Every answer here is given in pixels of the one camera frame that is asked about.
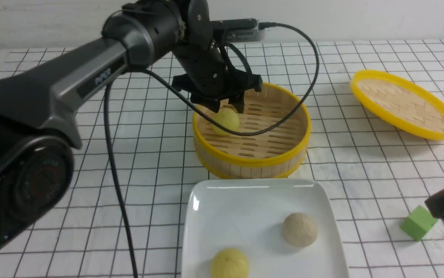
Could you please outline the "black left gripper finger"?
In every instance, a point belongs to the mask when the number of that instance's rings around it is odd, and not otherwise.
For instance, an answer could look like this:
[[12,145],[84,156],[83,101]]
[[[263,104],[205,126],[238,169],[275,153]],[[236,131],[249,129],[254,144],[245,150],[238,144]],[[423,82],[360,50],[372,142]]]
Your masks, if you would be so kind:
[[244,113],[244,97],[245,92],[239,92],[236,94],[233,94],[228,99],[228,104],[232,105],[234,109],[236,109],[237,113]]
[[218,113],[220,110],[221,102],[218,100],[199,100],[199,105],[204,106],[214,113]]

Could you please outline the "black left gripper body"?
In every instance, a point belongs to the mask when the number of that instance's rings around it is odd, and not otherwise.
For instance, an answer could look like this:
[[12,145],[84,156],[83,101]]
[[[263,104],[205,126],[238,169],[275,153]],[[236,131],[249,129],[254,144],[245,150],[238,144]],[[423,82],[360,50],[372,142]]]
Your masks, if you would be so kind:
[[171,86],[190,93],[190,102],[199,100],[228,100],[233,94],[262,90],[262,77],[253,74],[245,55],[233,44],[217,45],[208,49],[197,46],[178,46],[174,56],[185,74],[175,76]]

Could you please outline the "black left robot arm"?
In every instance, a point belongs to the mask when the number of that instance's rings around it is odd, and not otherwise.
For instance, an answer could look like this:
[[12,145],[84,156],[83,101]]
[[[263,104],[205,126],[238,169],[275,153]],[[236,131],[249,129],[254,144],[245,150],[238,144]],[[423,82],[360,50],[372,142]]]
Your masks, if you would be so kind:
[[172,53],[185,71],[176,90],[213,112],[222,100],[243,112],[262,79],[231,65],[221,25],[205,0],[139,0],[108,18],[100,38],[0,79],[0,250],[66,194],[82,146],[75,115],[120,75]]

